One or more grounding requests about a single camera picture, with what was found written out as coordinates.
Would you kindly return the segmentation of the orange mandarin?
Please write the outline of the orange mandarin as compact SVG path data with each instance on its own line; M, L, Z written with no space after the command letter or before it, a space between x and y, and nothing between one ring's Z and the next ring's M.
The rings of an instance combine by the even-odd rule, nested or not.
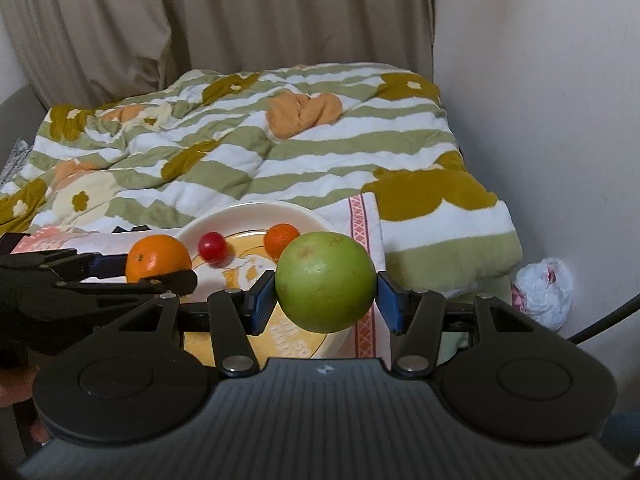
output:
M138 240L128 252L125 278L137 283L144 278L154 278L192 269L190 252L175 237L157 234Z

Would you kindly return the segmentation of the green apple front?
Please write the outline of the green apple front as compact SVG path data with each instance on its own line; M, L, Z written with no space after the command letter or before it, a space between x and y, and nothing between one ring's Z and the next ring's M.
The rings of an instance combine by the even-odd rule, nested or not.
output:
M294 324L307 332L330 334L346 330L368 313L376 272L356 240L311 232L282 252L274 284L280 307Z

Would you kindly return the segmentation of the small red cherry tomato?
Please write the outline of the small red cherry tomato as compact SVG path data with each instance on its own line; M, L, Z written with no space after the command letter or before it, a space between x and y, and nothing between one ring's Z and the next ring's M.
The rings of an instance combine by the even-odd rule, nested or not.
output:
M198 241L198 254L209 264L219 266L228 258L226 239L218 232L207 232Z

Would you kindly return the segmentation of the small orange in dish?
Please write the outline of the small orange in dish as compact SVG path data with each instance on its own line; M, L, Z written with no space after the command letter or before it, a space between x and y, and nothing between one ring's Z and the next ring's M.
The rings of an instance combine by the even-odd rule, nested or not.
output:
M271 259L277 261L293 240L299 237L299 230L288 223L272 226L264 235L264 248Z

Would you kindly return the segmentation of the pink white table cloth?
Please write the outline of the pink white table cloth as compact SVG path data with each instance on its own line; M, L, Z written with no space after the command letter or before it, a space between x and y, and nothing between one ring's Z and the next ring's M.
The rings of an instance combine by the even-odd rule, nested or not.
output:
M1 259L1 343L57 354L84 339L105 336L122 353L148 349L162 358L175 322L208 314L215 363L239 356L259 366L248 341L275 306L304 330L340 332L373 304L374 264L361 244L329 231L300 234L283 249L276 272L248 292L214 292L204 304L180 299L198 287L188 246L153 234L126 255L73 249L19 252Z

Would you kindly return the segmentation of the white plastic bag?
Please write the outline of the white plastic bag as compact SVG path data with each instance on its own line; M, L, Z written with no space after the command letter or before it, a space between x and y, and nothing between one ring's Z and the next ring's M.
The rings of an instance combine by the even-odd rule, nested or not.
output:
M511 292L516 310L557 332L565 324L572 306L573 275L560 259L544 258L516 272Z

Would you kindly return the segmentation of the green white floral blanket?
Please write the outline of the green white floral blanket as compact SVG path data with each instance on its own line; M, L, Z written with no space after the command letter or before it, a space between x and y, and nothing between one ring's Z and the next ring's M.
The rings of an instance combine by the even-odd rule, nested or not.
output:
M6 232L181 228L278 200L325 212L375 200L387 269L408 288L504 278L522 248L510 211L464 166L438 88L374 63L224 75L93 110L52 107L1 188Z

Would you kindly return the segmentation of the beige curtain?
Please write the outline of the beige curtain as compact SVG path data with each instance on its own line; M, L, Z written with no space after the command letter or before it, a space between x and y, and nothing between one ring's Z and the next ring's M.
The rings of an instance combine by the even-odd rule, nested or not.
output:
M224 74L329 62L433 73L433 0L1 0L47 105L94 107Z

